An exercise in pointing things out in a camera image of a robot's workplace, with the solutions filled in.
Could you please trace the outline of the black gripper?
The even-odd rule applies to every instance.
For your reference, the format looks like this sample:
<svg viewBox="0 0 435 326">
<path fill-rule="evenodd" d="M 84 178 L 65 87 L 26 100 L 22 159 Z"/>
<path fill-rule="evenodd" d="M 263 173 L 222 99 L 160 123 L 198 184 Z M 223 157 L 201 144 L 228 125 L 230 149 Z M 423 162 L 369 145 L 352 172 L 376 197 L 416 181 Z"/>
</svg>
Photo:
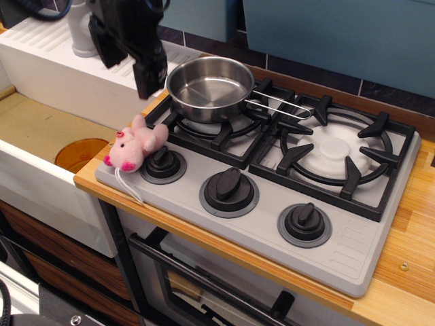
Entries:
<svg viewBox="0 0 435 326">
<path fill-rule="evenodd" d="M 157 27 L 167 8 L 166 1 L 87 1 L 92 42 L 106 68 L 127 56 L 136 62 L 133 72 L 139 98 L 148 99 L 164 88 L 167 57 Z"/>
</svg>

